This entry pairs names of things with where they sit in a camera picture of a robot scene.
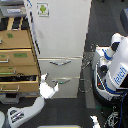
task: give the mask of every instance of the white cabinet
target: white cabinet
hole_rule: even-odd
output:
[[[77,97],[91,0],[30,0],[30,2],[28,5],[24,0],[31,30],[35,28],[33,40],[37,39],[40,50],[39,54],[35,44],[41,73],[49,73],[51,80],[52,78],[73,80],[59,84],[60,91],[54,96],[55,98]],[[32,27],[30,12],[35,27]]]

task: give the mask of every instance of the floor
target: floor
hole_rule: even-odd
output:
[[[91,115],[98,117],[101,128],[103,128],[106,118],[101,113],[101,104],[93,95],[90,60],[92,60],[96,44],[109,46],[111,36],[116,32],[124,36],[127,35],[120,22],[120,12],[127,6],[128,0],[125,0],[125,2],[105,0],[103,3],[101,0],[92,0],[77,98],[45,100],[46,104],[43,110],[20,128],[36,128],[46,125],[79,125],[82,128],[92,128]],[[15,105],[0,103],[0,111],[6,114],[12,106],[19,108],[31,106],[34,101],[35,98],[21,98],[20,102]]]

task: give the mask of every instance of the drawer handle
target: drawer handle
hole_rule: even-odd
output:
[[[15,73],[16,71],[14,70],[14,72],[0,72],[0,75],[13,75]]]
[[[65,83],[67,83],[67,82],[69,82],[70,80],[65,80],[65,81],[60,81],[60,80],[52,80],[52,82],[56,82],[56,83],[58,83],[58,84],[65,84]]]
[[[4,86],[1,87],[1,92],[18,92],[19,88],[20,88],[19,85],[18,85],[18,88],[16,90],[3,90],[3,87]]]
[[[71,62],[71,60],[67,60],[66,62],[63,62],[63,63],[57,63],[57,62],[54,62],[54,61],[50,61],[50,63],[55,64],[55,65],[58,65],[58,66],[65,65],[65,64],[68,64],[70,62]]]
[[[9,59],[0,61],[0,63],[8,63]]]

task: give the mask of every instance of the white panel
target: white panel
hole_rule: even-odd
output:
[[[48,3],[49,17],[38,15],[37,2]],[[38,58],[82,56],[91,0],[31,0],[31,3],[41,51]]]
[[[55,83],[51,79],[46,80],[49,86],[53,86]],[[52,98],[76,98],[79,86],[79,79],[70,79],[69,82],[59,84],[59,92],[57,92]]]
[[[71,61],[67,64],[60,65],[66,61]],[[49,77],[61,78],[61,77],[79,77],[82,65],[82,59],[39,59],[41,74],[49,73]]]

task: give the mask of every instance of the white robot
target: white robot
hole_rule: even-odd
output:
[[[96,47],[92,69],[94,93],[108,103],[116,104],[128,90],[128,37],[112,36],[110,47]]]
[[[36,98],[34,104],[30,107],[8,109],[7,117],[5,119],[4,113],[0,112],[0,128],[18,128],[29,119],[36,116],[44,107],[45,99],[51,98],[59,91],[58,83],[52,88],[45,82],[48,74],[41,76],[40,83],[40,97]]]

